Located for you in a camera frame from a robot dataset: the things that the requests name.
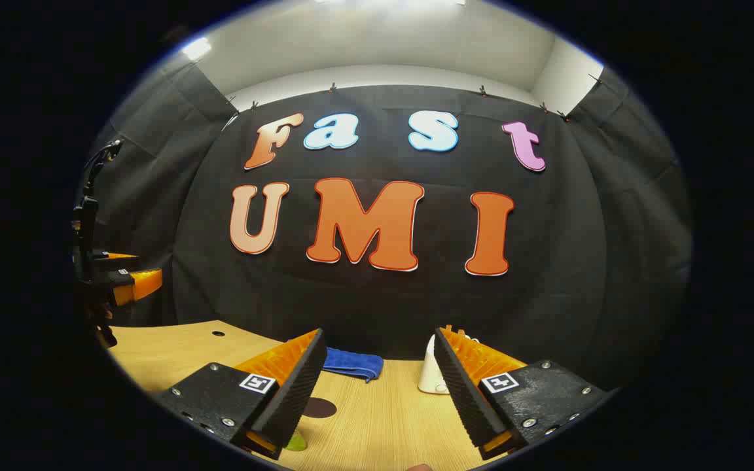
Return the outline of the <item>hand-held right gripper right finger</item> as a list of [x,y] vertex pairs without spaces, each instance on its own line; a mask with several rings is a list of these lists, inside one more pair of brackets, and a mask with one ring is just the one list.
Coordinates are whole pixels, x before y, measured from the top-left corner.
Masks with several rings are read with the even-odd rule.
[[451,326],[436,328],[433,354],[461,423],[484,460],[547,440],[614,394],[556,361],[529,364]]

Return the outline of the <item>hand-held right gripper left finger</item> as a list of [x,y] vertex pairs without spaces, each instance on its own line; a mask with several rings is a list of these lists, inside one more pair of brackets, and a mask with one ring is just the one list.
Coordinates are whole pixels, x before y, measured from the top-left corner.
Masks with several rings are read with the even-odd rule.
[[238,366],[211,362],[156,396],[156,402],[223,442],[279,459],[308,405],[327,357],[323,329]]

